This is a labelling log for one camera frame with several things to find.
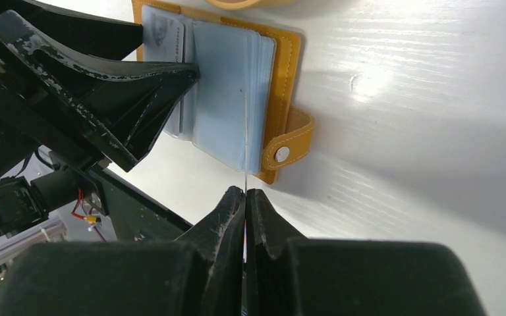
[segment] black cable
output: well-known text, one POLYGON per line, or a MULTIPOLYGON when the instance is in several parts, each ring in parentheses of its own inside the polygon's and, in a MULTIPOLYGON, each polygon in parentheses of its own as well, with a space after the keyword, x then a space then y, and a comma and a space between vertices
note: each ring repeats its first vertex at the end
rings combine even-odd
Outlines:
POLYGON ((53 165, 46 161, 41 155, 40 155, 40 150, 37 149, 35 152, 34 152, 34 155, 36 156, 36 159, 39 160, 41 163, 43 163, 47 168, 51 169, 51 170, 55 170, 53 168, 53 165))
POLYGON ((29 155, 26 158, 24 158, 24 162, 22 163, 22 168, 20 168, 20 171, 13 178, 20 176, 20 174, 26 170, 26 168, 28 167, 28 163, 30 163, 30 158, 32 158, 32 155, 29 155))

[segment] card holder snap button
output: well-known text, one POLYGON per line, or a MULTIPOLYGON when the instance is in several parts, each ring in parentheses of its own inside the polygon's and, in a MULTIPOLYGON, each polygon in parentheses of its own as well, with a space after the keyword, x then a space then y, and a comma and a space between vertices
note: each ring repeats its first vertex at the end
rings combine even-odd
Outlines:
POLYGON ((283 163, 284 161, 286 161, 286 159, 288 159, 288 157, 290 157, 290 148, 284 146, 280 147, 276 151, 276 154, 274 155, 274 160, 276 160, 279 163, 283 163))

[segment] tape roll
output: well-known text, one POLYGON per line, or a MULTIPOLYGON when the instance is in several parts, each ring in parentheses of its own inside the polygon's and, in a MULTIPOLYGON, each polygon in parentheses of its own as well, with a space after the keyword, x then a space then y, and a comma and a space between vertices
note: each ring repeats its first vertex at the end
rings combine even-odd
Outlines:
POLYGON ((258 7, 278 7, 298 0, 206 0, 211 5, 225 10, 241 10, 258 7))

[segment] white wooden surface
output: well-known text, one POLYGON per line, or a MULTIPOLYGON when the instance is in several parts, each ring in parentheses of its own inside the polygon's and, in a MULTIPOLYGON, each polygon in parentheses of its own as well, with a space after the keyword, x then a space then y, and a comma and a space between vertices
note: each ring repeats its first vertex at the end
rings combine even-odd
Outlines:
MULTIPOLYGON (((129 0, 46 2, 132 20, 129 0)), ((313 237, 446 244, 489 314, 506 315, 506 0, 300 0, 233 14, 306 38, 295 104, 318 127, 307 159, 264 188, 282 216, 313 237)), ((132 172, 113 170, 191 222, 243 183, 168 136, 132 172)))

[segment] red wire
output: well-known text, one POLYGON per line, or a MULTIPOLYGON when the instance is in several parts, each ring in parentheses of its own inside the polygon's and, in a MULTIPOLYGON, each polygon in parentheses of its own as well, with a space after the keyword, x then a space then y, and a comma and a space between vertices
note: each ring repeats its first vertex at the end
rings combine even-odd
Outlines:
POLYGON ((72 216, 76 217, 77 219, 82 219, 82 220, 84 220, 84 216, 76 214, 75 212, 76 212, 76 209, 78 209, 78 207, 80 206, 80 203, 82 202, 83 199, 84 199, 84 194, 82 193, 81 189, 78 189, 78 200, 76 201, 76 204, 74 205, 74 209, 72 209, 72 212, 70 212, 72 216))

